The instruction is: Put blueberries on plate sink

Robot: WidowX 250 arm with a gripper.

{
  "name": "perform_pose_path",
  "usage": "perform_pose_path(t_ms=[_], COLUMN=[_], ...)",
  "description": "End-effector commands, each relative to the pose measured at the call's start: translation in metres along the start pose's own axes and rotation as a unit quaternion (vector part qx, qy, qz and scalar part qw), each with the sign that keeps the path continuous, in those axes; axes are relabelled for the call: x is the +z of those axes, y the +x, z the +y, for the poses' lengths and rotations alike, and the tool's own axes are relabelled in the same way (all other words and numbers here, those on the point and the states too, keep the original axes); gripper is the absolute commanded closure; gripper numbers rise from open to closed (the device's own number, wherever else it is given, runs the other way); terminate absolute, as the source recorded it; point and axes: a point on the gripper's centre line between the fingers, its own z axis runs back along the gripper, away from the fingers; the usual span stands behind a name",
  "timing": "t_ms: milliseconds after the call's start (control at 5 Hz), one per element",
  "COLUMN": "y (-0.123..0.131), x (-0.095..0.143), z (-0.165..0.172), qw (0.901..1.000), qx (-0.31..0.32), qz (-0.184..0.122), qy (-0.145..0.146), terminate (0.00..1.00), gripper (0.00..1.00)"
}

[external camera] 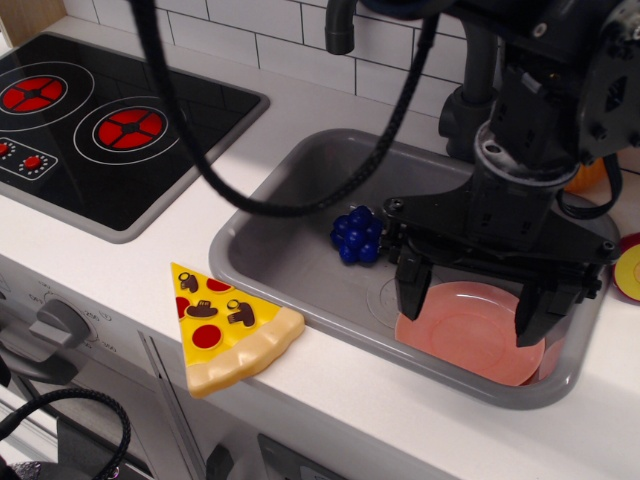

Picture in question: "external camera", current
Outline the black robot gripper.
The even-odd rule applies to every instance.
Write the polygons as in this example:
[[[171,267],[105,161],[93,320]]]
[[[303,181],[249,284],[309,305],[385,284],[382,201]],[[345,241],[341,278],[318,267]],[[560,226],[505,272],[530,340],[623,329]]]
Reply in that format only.
[[[579,165],[563,157],[530,167],[488,123],[475,135],[474,158],[461,186],[384,204],[399,311],[418,318],[435,267],[505,279],[522,285],[516,345],[534,346],[569,315],[573,300],[597,294],[601,272],[618,260],[616,240],[594,226],[611,206],[568,203],[564,187]]]

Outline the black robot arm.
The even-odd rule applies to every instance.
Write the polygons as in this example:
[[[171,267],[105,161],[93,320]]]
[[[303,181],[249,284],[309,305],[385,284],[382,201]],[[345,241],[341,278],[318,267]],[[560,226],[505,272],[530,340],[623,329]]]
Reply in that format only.
[[[589,230],[607,205],[564,198],[579,168],[602,160],[613,197],[618,153],[639,143],[635,1],[372,1],[398,19],[446,13],[501,39],[502,85],[473,140],[471,177],[440,194],[386,201],[400,311],[416,319],[434,266],[515,282],[518,346],[531,346],[594,298],[620,255]]]

